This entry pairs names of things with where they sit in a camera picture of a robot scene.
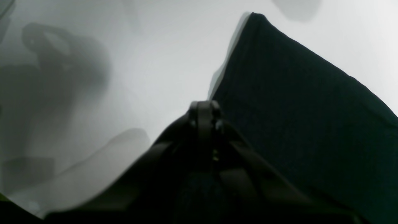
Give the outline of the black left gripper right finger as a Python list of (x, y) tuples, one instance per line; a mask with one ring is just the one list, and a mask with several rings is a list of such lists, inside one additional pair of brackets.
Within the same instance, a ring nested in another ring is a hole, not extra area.
[(205, 169), (233, 196), (236, 224), (360, 224), (353, 210), (309, 197), (294, 187), (205, 102)]

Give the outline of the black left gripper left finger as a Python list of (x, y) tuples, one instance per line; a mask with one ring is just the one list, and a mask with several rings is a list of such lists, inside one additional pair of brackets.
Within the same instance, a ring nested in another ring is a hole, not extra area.
[(194, 101), (111, 186), (45, 221), (169, 221), (181, 185), (212, 172), (212, 102)]

